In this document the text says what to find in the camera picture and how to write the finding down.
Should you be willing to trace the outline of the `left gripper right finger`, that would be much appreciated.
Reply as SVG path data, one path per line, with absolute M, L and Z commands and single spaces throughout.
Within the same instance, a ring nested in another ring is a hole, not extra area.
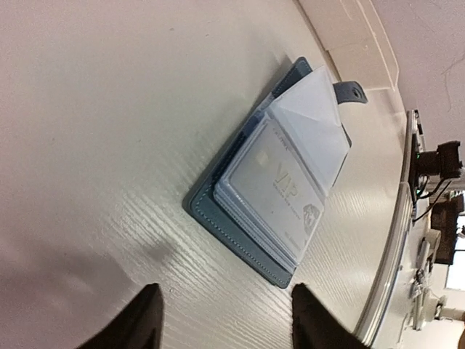
M 333 317 L 305 284 L 293 287 L 291 301 L 293 348 L 367 348 Z

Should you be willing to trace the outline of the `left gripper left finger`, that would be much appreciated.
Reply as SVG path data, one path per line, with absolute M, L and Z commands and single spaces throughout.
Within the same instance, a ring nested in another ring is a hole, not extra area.
M 81 348 L 160 348 L 162 333 L 163 294 L 158 284 L 148 284 Z

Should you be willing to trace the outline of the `silver credit card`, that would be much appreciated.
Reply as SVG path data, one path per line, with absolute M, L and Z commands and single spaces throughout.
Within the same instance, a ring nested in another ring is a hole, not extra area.
M 218 183 L 249 223 L 298 265 L 323 214 L 314 181 L 279 125 L 265 120 Z

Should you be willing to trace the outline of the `blue card holder wallet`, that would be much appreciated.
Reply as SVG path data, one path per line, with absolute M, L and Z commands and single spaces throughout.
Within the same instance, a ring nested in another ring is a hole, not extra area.
M 286 288 L 352 146 L 339 106 L 367 101 L 358 82 L 332 82 L 326 66 L 298 58 L 186 195 L 185 211 Z

